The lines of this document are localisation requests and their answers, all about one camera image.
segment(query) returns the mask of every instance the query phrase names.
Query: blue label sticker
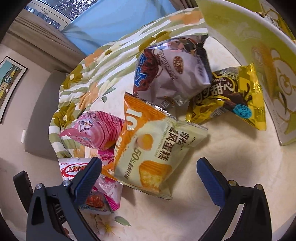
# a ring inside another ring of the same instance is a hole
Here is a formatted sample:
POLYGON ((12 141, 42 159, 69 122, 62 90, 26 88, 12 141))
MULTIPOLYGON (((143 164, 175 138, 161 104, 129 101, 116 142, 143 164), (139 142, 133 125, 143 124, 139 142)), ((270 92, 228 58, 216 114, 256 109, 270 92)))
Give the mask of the blue label sticker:
POLYGON ((252 111, 248 106, 237 104, 233 112, 241 118, 249 119, 252 116, 252 111))
POLYGON ((144 54, 141 54, 141 56, 140 56, 140 65, 143 65, 146 60, 147 60, 146 56, 144 54))
POLYGON ((138 66, 135 72, 135 80, 134 80, 135 86, 139 87, 141 80, 144 80, 146 78, 147 78, 147 74, 141 73, 141 67, 138 66))

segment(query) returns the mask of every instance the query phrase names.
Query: oishi snack bag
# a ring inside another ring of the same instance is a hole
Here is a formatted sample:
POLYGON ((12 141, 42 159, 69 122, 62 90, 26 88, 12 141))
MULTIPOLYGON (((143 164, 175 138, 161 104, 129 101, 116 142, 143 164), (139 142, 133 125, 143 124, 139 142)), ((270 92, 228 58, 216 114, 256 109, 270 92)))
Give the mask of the oishi snack bag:
MULTIPOLYGON (((60 158, 59 166, 63 180, 72 180, 79 171, 87 166, 90 160, 91 158, 60 158)), ((80 208, 97 214, 113 213, 119 208, 121 192, 122 185, 119 182, 100 174, 86 204, 80 208)))
POLYGON ((266 130, 263 94, 254 64, 213 72, 212 85, 193 98, 186 119, 199 124, 227 111, 258 130, 266 130))
POLYGON ((116 143, 124 120, 103 111, 83 113, 59 136, 68 136, 80 144, 107 150, 116 143))
POLYGON ((126 121, 114 151, 114 176, 127 186, 171 199, 165 181, 189 148, 207 136, 207 129, 177 121, 158 106, 128 93, 124 113, 126 121))
POLYGON ((136 67, 133 94, 161 108, 182 106, 211 85, 202 47, 208 35, 176 37, 144 49, 136 67))

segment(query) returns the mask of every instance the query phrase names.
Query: gold snack bag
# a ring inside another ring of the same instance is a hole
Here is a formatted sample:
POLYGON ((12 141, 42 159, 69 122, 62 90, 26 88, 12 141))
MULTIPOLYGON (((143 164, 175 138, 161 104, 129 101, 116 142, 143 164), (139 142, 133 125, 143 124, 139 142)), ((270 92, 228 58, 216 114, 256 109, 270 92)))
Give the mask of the gold snack bag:
POLYGON ((207 129, 177 121, 158 106, 125 93, 125 123, 114 150, 114 177, 132 188, 166 199, 165 180, 207 129))
POLYGON ((186 120, 200 124, 227 111, 266 130, 264 100, 254 64, 212 73, 212 84, 191 100, 186 120))

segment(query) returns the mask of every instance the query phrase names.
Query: framed picture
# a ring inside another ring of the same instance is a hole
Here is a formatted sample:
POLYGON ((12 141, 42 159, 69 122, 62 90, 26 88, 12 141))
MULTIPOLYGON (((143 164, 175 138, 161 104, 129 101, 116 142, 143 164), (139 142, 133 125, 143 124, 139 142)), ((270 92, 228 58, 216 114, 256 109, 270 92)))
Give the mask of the framed picture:
POLYGON ((27 68, 6 56, 0 63, 0 123, 9 99, 27 68))

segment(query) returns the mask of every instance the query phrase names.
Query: floral tablecloth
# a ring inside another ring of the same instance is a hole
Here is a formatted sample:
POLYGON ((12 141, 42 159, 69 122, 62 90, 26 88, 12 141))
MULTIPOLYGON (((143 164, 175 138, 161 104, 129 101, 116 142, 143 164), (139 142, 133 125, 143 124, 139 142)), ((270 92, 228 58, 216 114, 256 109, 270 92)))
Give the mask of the floral tablecloth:
MULTIPOLYGON (((49 127, 49 139, 57 156, 96 155, 95 150, 85 149, 68 137, 60 139, 58 134, 89 110, 124 118, 123 95, 125 91, 132 92, 136 57, 146 46, 170 37, 206 32, 198 8, 186 9, 104 45, 83 60, 61 86, 59 109, 49 127)), ((239 65, 216 40, 209 37, 204 47, 212 71, 239 65)), ((244 186, 261 183, 269 203, 272 229, 278 229, 296 212, 296 144, 281 147, 268 112, 266 121, 267 131, 258 131, 232 113, 211 119, 204 124, 209 129, 208 138, 189 151, 168 180, 171 201, 124 187, 120 209, 114 214, 83 211, 84 218, 104 241, 198 240, 219 210, 196 173, 196 161, 206 157, 227 179, 244 186)), ((231 224, 225 237, 231 235, 235 224, 231 224)))

